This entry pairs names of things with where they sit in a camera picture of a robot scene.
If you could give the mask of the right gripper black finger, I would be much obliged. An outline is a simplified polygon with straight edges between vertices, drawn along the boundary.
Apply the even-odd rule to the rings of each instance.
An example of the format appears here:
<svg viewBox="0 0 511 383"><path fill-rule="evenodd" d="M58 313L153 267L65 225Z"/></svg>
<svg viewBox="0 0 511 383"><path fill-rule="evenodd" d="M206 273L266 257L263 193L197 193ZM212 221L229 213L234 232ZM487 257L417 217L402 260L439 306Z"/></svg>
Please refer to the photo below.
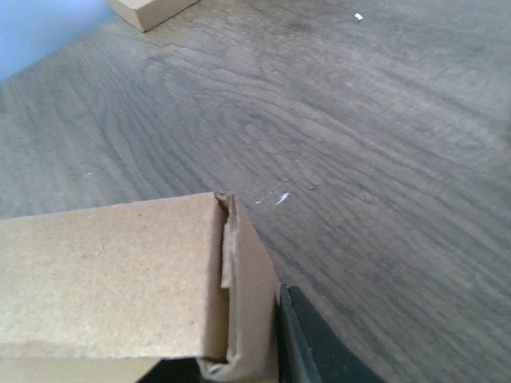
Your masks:
<svg viewBox="0 0 511 383"><path fill-rule="evenodd" d="M297 286L280 287L277 338L280 382L384 382L338 338Z"/></svg>

